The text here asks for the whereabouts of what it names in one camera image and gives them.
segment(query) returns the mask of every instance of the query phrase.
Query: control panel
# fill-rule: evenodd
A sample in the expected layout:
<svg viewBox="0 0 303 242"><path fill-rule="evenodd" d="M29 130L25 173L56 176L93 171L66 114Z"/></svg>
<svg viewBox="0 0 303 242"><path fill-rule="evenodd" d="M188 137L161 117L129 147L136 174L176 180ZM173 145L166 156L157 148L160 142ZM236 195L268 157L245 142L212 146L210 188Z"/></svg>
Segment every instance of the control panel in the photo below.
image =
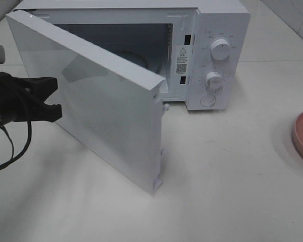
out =
<svg viewBox="0 0 303 242"><path fill-rule="evenodd" d="M249 19L249 13L199 14L188 110L227 107Z"/></svg>

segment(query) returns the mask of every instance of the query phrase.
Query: open microwave door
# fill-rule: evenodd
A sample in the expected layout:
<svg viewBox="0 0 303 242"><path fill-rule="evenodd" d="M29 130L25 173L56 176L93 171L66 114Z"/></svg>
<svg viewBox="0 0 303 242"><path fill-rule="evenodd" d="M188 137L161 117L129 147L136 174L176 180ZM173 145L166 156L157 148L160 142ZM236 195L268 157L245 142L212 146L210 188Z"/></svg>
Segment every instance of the open microwave door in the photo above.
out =
<svg viewBox="0 0 303 242"><path fill-rule="evenodd" d="M29 77L58 80L48 100L62 105L58 124L152 193L161 183L165 78L25 11L7 20Z"/></svg>

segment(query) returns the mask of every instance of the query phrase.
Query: table surface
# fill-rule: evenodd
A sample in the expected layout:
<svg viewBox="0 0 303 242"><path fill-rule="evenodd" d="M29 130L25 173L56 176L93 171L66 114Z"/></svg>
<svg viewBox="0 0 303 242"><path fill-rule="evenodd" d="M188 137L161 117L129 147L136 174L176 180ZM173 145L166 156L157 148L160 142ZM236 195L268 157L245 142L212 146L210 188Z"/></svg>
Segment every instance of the table surface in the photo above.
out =
<svg viewBox="0 0 303 242"><path fill-rule="evenodd" d="M303 40L258 0L229 107L163 118L163 184L149 195L55 124L33 124L0 172L0 241L303 241ZM5 19L0 71L26 76ZM25 124L7 129L21 149ZM0 131L0 163L11 148Z"/></svg>

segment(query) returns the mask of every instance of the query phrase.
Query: sticker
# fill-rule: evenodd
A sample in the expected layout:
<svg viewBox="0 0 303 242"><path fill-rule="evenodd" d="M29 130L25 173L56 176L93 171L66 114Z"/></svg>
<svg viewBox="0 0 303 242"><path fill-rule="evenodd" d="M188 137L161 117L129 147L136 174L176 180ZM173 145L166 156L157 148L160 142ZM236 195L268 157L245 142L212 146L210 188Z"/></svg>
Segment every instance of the sticker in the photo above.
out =
<svg viewBox="0 0 303 242"><path fill-rule="evenodd" d="M176 74L186 75L188 73L191 55L191 45L176 46Z"/></svg>

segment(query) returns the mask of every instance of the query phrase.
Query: microwave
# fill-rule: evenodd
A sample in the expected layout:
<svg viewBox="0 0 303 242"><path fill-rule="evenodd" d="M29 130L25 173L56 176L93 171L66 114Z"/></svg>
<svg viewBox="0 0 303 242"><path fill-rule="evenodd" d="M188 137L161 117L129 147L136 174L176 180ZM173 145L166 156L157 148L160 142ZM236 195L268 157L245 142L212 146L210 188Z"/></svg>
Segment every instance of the microwave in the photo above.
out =
<svg viewBox="0 0 303 242"><path fill-rule="evenodd" d="M225 109L249 19L239 0L23 0L7 14L28 76L58 80L59 125L151 193L163 101Z"/></svg>

